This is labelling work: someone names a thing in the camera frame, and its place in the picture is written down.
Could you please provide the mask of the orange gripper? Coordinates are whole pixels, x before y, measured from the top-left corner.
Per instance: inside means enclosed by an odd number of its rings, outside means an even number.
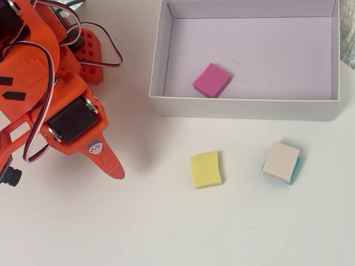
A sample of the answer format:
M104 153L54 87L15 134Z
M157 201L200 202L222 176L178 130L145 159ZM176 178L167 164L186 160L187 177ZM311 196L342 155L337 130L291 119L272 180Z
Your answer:
M108 125L103 105L80 75L71 73L58 79L42 120L36 132L47 144L37 155L50 147L66 155L81 152L108 176L120 180L125 177L121 162L103 136Z

